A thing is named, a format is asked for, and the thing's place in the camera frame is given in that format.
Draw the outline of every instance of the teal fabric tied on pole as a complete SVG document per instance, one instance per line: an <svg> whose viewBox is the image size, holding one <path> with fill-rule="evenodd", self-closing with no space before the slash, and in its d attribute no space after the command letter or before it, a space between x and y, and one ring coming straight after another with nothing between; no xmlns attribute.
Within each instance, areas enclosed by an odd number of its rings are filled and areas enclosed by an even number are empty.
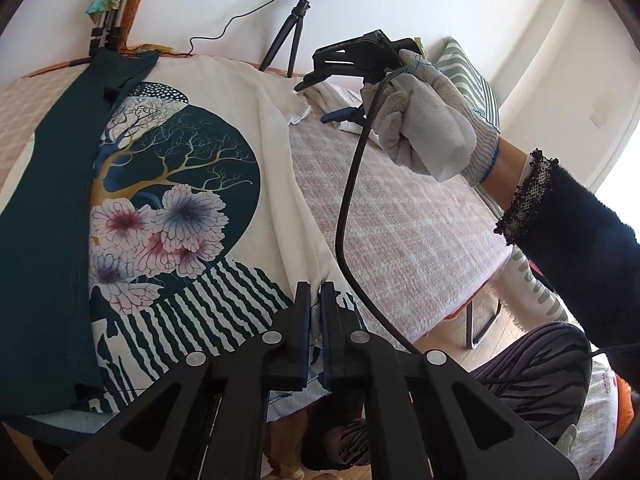
<svg viewBox="0 0 640 480"><path fill-rule="evenodd" d="M55 412L103 391L88 293L94 160L113 111L158 57L101 49L36 128L0 216L0 415Z"/></svg>

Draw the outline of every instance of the knit glove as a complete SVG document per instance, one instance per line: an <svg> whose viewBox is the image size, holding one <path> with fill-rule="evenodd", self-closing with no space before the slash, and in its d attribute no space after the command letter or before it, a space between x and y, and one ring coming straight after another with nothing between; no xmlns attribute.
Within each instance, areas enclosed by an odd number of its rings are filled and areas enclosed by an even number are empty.
<svg viewBox="0 0 640 480"><path fill-rule="evenodd" d="M373 130L399 166L442 182L460 173L471 186L495 164L498 131L478 116L453 83L422 56L401 50L410 74L394 78L383 92ZM360 91L369 110L377 86Z"/></svg>

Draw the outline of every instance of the person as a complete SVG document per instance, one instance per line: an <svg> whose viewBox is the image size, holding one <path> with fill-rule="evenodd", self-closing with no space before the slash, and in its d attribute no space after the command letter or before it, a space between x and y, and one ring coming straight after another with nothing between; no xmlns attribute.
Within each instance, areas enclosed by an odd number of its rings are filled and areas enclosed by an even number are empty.
<svg viewBox="0 0 640 480"><path fill-rule="evenodd" d="M535 375L488 388L556 444L575 432L580 418L591 377L590 342L605 348L640 341L635 234L558 160L540 150L521 152L436 67L413 52L400 54L408 73L383 91L373 123L381 147L415 173L439 181L459 173L470 186L482 186L505 210L495 232L536 263L584 329L564 322L541 325L471 372L478 379ZM369 113L376 89L368 84L361 91ZM623 348L606 355L614 371L640 390L638 352ZM321 399L303 439L303 465L340 470L368 464L361 415L359 394Z"/></svg>

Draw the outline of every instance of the glove cuff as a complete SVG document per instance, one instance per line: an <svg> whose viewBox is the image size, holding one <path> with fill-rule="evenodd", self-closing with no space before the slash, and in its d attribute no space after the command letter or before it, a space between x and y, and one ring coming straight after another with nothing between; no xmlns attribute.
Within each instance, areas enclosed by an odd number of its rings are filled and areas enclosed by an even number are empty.
<svg viewBox="0 0 640 480"><path fill-rule="evenodd" d="M476 148L471 154L468 166L460 172L471 187L484 182L495 166L498 158L498 139L500 134L482 117L469 110L465 114L476 132Z"/></svg>

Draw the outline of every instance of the lace cuff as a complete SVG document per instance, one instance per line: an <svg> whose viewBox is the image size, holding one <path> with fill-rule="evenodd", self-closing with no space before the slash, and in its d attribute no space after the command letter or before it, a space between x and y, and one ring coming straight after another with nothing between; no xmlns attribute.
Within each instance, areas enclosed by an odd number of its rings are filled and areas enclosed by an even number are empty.
<svg viewBox="0 0 640 480"><path fill-rule="evenodd" d="M510 208L504 212L495 225L494 233L504 235L507 245L527 233L531 223L538 216L538 205L551 189L552 169L558 165L556 158L549 160L540 150L531 152L529 175L518 186Z"/></svg>

